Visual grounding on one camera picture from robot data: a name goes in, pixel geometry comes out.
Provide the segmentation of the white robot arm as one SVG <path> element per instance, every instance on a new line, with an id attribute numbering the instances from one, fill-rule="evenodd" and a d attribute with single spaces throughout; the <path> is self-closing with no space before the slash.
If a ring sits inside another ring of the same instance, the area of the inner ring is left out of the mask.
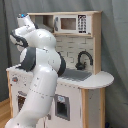
<path id="1" fill-rule="evenodd" d="M 28 14 L 20 14 L 17 21 L 18 28 L 11 31 L 10 40 L 21 52 L 18 69 L 31 71 L 33 79 L 22 109 L 5 128 L 36 128 L 38 120 L 50 111 L 66 62 L 55 50 L 56 38 L 51 32 L 39 29 Z"/>

